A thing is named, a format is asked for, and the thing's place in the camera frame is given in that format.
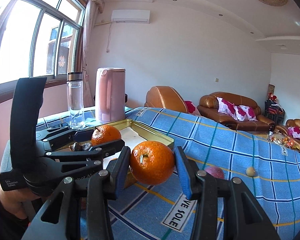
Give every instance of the black sleeve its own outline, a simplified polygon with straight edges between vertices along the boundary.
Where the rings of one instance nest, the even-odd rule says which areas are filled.
[[[0,202],[0,240],[20,240],[29,224],[6,211]]]

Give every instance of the orange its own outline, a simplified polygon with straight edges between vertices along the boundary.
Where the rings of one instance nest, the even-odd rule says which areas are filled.
[[[141,183],[157,185],[165,182],[174,171],[174,156],[161,142],[139,143],[130,156],[133,177]]]
[[[97,146],[101,143],[111,142],[121,139],[119,130],[111,125],[104,124],[96,127],[92,134],[92,146]]]

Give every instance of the tablecloth label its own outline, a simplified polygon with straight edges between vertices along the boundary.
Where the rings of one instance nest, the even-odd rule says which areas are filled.
[[[144,107],[140,110],[140,112],[136,113],[137,116],[142,116],[144,114],[144,112],[149,109],[150,107]]]
[[[281,146],[281,145],[280,145],[280,147],[281,147],[281,153],[282,153],[282,155],[288,156],[288,151],[287,151],[287,149],[286,149],[285,147]]]
[[[187,200],[186,196],[182,194],[161,223],[178,232],[182,232],[196,202],[196,200]]]

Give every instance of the beige ball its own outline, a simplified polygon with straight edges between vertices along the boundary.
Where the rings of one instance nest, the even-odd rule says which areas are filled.
[[[256,170],[253,167],[248,167],[246,169],[246,173],[249,177],[254,177],[256,174]]]

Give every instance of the kettle handle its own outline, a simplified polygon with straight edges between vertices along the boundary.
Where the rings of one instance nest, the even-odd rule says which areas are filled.
[[[100,76],[100,87],[99,87],[99,108],[100,112],[103,114],[109,114],[110,109],[107,108],[107,98],[108,98],[108,80],[110,72],[104,70]]]

